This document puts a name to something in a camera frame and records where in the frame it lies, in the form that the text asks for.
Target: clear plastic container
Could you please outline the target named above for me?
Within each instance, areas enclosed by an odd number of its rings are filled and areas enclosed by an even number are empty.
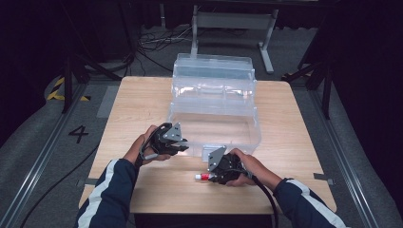
[[[246,57],[179,54],[174,65],[168,121],[181,123],[189,149],[202,157],[216,148],[252,154],[260,143],[255,70]]]

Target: black curtain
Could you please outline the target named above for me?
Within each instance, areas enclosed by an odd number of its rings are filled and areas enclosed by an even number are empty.
[[[338,32],[344,32],[347,42],[333,47],[342,50],[335,58],[335,86],[368,159],[403,217],[400,4],[354,1],[345,6],[351,17],[339,18],[342,27]]]
[[[0,8],[0,146],[45,104],[44,90],[63,66],[58,35],[34,1],[8,1]]]

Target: table leg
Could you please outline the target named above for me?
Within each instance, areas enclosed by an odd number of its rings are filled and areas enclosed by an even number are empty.
[[[269,41],[273,33],[273,28],[276,23],[277,15],[278,10],[277,9],[273,10],[272,18],[267,26],[266,38],[264,39],[263,42],[259,42],[261,58],[263,59],[264,66],[266,67],[266,71],[268,74],[274,73],[272,62],[270,61],[269,53],[267,52],[267,47],[269,46]]]

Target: finger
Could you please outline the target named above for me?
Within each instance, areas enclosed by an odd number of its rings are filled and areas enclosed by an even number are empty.
[[[255,185],[255,182],[250,180],[244,174],[240,174],[240,176],[236,180],[231,180],[231,181],[227,182],[225,185],[239,187],[239,186],[243,186],[245,183],[249,184],[249,185]]]
[[[231,153],[231,154],[235,154],[235,155],[237,155],[237,156],[240,157],[240,158],[242,158],[242,156],[245,155],[245,154],[244,154],[241,150],[239,150],[238,148],[232,149],[232,150],[230,151],[230,153]]]
[[[168,154],[161,154],[161,155],[157,156],[157,158],[155,158],[154,161],[165,161],[170,158],[171,158],[171,156]]]
[[[150,137],[150,135],[158,128],[156,125],[151,125],[148,127],[147,131],[144,133],[146,139]]]

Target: metal stand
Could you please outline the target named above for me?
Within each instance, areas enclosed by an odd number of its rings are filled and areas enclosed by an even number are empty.
[[[277,15],[277,9],[273,10],[272,14],[246,14],[200,12],[198,11],[198,6],[194,6],[192,20],[193,39],[190,54],[196,56],[198,53],[198,28],[265,29],[267,30],[266,37],[263,42],[259,42],[259,50],[267,73],[272,74],[274,70],[267,47],[269,46]]]

